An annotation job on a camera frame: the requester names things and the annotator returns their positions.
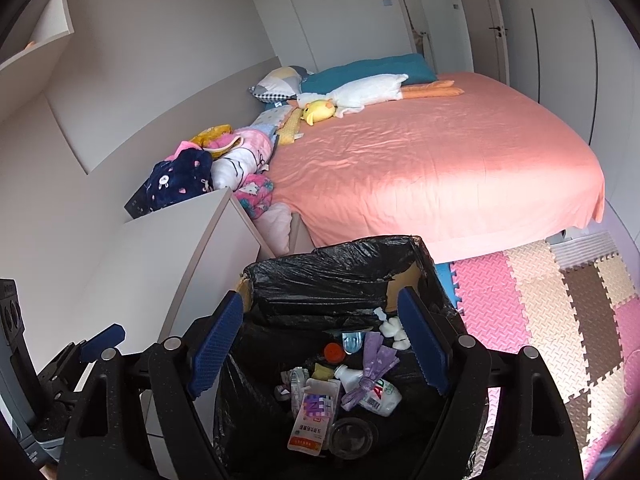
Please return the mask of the white AD drink bottle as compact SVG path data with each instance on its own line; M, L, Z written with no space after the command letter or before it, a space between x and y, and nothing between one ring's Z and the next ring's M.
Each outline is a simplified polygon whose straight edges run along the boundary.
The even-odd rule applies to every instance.
M334 377L344 389L341 407L346 412L360 406L373 414L388 417L402 400L394 385L383 378L372 382L362 370L341 365L334 370Z

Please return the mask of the purple plastic bag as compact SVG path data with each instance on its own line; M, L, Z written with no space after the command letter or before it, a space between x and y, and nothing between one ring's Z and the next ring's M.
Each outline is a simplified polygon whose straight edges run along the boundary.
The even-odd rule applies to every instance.
M364 336L362 371L372 382L378 378L384 379L384 376L399 364L397 351L384 346L383 341L381 333L369 332Z

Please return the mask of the pink patterned clothes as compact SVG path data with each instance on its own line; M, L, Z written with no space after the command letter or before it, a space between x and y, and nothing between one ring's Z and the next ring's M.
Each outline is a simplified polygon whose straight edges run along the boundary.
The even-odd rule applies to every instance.
M252 220L271 206L274 184L264 176L274 150L270 134L257 127L233 129L213 126L189 141L182 141L166 160L172 162L183 151L207 152L212 159L210 180L214 190L228 188Z

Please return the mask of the yellow duck plush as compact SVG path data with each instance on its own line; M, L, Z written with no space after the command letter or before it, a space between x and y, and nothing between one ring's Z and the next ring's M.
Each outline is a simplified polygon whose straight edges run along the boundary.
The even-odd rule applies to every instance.
M329 100L315 100L306 104L303 109L302 119L308 126L325 120L335 115L335 105Z

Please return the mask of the grey checked pillow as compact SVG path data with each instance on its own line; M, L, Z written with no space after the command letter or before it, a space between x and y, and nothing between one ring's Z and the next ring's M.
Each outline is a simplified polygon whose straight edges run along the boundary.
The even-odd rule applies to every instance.
M302 92L308 76L300 66L282 66L272 70L261 81L248 88L248 92L265 104L295 99Z

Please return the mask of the teal pillow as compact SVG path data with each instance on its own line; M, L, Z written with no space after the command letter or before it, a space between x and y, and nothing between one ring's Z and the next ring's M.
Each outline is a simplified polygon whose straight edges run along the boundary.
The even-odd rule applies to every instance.
M405 84L429 84L437 79L423 56L410 53L376 60L360 60L322 70L310 75L302 83L302 91L327 94L351 81L382 74L405 74L408 76Z

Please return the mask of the white goose plush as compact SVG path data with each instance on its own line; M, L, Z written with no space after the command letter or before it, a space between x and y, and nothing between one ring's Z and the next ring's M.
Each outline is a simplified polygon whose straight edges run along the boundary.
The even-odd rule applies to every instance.
M381 74L349 81L329 93L301 93L296 102L305 108L316 101L331 102L334 115L342 118L345 114L362 112L367 106L390 101L452 98L462 96L464 91L453 80L436 80L428 84L406 84L407 74Z

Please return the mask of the orange plastic cap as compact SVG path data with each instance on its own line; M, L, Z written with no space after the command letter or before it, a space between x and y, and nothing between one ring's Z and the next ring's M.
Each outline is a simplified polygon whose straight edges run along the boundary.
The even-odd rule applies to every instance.
M323 356L330 364L340 364L346 358L346 352L340 344L330 342L323 348Z

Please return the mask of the white pink snack packet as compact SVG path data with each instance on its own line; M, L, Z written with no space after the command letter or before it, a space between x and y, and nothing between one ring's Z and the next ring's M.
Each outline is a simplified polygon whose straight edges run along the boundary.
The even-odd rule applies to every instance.
M341 384L336 379L309 378L303 388L302 403L288 438L288 449L319 456L340 407Z

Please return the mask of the brown foam floor mat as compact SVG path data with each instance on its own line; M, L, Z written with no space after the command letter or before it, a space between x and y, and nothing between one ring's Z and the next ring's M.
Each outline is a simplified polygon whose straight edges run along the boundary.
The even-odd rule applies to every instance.
M582 333L590 382L600 382L622 364L614 312L600 274L592 264L561 271Z

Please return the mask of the pink foam floor mat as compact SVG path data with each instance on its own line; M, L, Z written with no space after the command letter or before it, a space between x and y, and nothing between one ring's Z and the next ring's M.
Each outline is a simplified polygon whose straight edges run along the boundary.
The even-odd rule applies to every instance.
M529 343L527 316L503 252L456 261L451 271L469 334L488 349L509 353Z

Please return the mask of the white wall shelf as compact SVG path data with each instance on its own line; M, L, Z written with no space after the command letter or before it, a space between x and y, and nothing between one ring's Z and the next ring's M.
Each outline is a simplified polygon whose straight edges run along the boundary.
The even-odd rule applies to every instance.
M67 0L30 0L1 47L1 120L39 94L74 26Z

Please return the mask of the clear plastic round lid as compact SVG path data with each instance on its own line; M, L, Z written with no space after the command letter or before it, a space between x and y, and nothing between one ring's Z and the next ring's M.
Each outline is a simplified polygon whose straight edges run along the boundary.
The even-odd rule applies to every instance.
M371 426L357 417L342 418L331 426L328 449L341 460L356 460L365 456L374 443Z

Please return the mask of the black wall socket panel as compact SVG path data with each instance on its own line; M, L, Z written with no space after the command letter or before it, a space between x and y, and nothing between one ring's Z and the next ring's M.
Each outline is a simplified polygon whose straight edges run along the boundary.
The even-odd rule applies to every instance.
M126 213L130 215L131 219L140 218L150 212L150 206L146 199L144 184L134 192L134 195L131 196L128 202L124 205L124 209L126 210Z

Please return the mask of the white nightstand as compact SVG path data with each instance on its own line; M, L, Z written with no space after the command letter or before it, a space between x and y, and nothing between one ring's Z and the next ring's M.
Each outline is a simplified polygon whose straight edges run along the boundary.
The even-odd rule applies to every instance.
M250 264L273 252L229 191L215 191L125 223L74 307L67 336L112 324L123 354L181 336L212 314Z

